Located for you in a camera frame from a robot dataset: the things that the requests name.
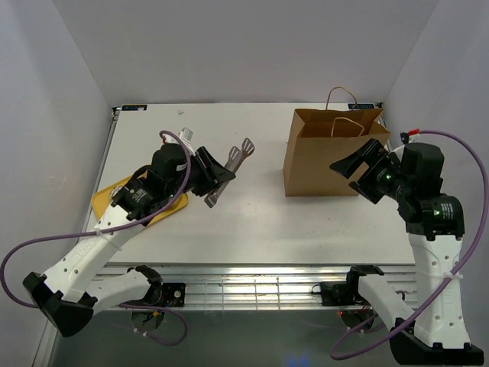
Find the white table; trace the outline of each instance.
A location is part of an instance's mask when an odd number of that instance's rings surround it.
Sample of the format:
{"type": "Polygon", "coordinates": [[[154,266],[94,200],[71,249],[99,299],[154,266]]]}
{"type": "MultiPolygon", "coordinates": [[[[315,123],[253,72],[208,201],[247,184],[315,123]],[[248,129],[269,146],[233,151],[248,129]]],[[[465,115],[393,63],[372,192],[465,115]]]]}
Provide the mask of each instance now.
{"type": "MultiPolygon", "coordinates": [[[[193,130],[223,164],[229,148],[249,137],[256,145],[209,209],[190,194],[189,205],[129,241],[110,265],[351,265],[412,264],[413,255],[397,205],[357,197],[285,197],[282,166],[296,108],[323,104],[148,105],[122,111],[115,124],[99,189],[151,161],[158,132],[193,130]]],[[[333,109],[347,109],[333,104],[333,109]]],[[[89,227],[96,218],[91,214],[89,227]]]]}

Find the yellow tray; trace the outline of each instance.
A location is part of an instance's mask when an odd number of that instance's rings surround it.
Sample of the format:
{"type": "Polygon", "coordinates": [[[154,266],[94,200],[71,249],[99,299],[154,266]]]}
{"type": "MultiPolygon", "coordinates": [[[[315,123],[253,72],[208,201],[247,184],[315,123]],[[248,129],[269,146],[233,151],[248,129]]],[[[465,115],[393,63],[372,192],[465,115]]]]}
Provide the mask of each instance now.
{"type": "MultiPolygon", "coordinates": [[[[97,219],[100,219],[100,217],[103,216],[105,210],[107,209],[107,206],[112,200],[112,197],[121,189],[121,187],[123,187],[129,181],[130,178],[131,176],[126,177],[124,180],[120,180],[119,182],[114,183],[113,185],[106,187],[105,189],[100,190],[98,193],[95,193],[93,195],[92,208],[95,212],[95,215],[97,216],[97,219]]],[[[148,226],[151,226],[156,222],[159,222],[162,219],[170,216],[171,214],[178,212],[179,210],[183,209],[188,203],[189,196],[186,193],[180,195],[170,208],[162,212],[159,216],[155,216],[148,226]]]]}

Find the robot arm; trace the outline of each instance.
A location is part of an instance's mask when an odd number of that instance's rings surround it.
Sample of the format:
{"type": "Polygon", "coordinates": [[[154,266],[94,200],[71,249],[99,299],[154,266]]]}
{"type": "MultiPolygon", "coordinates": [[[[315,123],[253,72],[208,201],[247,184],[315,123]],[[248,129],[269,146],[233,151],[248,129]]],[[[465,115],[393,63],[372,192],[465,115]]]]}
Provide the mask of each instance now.
{"type": "MultiPolygon", "coordinates": [[[[363,163],[368,169],[349,186],[377,203],[384,195],[396,200],[416,265],[418,306],[443,278],[446,289],[402,333],[390,340],[394,358],[402,365],[481,365],[483,352],[472,345],[461,309],[460,274],[451,270],[458,262],[465,228],[460,202],[440,193],[444,157],[434,145],[406,144],[402,160],[371,139],[354,154],[331,165],[349,178],[363,163]]],[[[353,267],[347,276],[352,297],[366,300],[389,330],[413,314],[389,287],[374,266],[353,267]]]]}
{"type": "MultiPolygon", "coordinates": [[[[180,137],[185,133],[191,136],[191,132],[184,129],[180,137]]],[[[148,266],[130,268],[127,274],[104,281],[93,279],[129,239],[150,224],[153,215],[167,206],[179,190],[191,191],[197,196],[213,195],[213,206],[222,187],[235,178],[236,156],[230,157],[223,167],[204,147],[194,152],[189,140],[182,138],[183,145],[180,145],[170,135],[163,138],[164,144],[154,153],[151,164],[134,172],[115,194],[94,227],[97,235],[80,241],[43,274],[31,272],[24,279],[23,285],[32,300],[63,336],[78,333],[93,315],[120,303],[162,305],[163,281],[148,266]],[[181,190],[187,169],[183,149],[190,157],[190,172],[181,190]]],[[[245,142],[247,146],[252,145],[249,139],[245,142]]]]}

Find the cable tie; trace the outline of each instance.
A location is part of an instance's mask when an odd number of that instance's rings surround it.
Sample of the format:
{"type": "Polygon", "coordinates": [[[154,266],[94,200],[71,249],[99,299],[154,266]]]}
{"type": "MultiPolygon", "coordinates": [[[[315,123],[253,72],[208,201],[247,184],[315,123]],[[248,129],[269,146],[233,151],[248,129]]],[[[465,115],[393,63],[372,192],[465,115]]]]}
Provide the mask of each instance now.
{"type": "Polygon", "coordinates": [[[113,239],[112,235],[114,234],[114,232],[110,232],[110,235],[107,235],[106,233],[102,232],[102,231],[105,231],[107,229],[110,229],[110,228],[101,229],[101,228],[97,227],[97,228],[95,228],[95,233],[98,237],[102,237],[108,243],[113,245],[117,249],[117,251],[122,251],[122,245],[118,245],[116,242],[112,241],[112,239],[113,239]]]}
{"type": "Polygon", "coordinates": [[[418,140],[418,138],[419,134],[410,135],[410,143],[415,142],[416,140],[418,140]]]}
{"type": "Polygon", "coordinates": [[[445,271],[443,273],[443,277],[448,278],[448,279],[452,279],[454,281],[455,279],[463,279],[464,276],[460,273],[452,274],[450,271],[445,271]]]}

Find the white wall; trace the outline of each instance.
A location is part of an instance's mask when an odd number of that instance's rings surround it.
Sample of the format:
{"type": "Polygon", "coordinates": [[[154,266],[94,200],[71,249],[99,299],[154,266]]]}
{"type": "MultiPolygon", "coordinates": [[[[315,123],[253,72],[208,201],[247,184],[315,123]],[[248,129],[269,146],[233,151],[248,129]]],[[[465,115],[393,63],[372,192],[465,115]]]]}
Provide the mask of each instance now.
{"type": "MultiPolygon", "coordinates": [[[[33,237],[79,231],[107,139],[110,108],[50,0],[0,0],[0,258],[33,237]]],[[[13,291],[73,245],[14,257],[13,291]]],[[[46,319],[0,292],[0,364],[31,365],[46,319]]]]}
{"type": "Polygon", "coordinates": [[[383,101],[437,3],[54,2],[111,106],[324,102],[337,85],[383,101]]]}
{"type": "MultiPolygon", "coordinates": [[[[385,119],[396,135],[410,128],[439,129],[466,140],[489,166],[489,2],[442,1],[436,7],[387,100],[385,119]]],[[[474,238],[481,215],[481,175],[456,143],[426,136],[445,154],[444,191],[464,206],[467,235],[474,238]]],[[[489,302],[489,234],[462,269],[465,319],[473,342],[489,353],[484,310],[489,302]]]]}

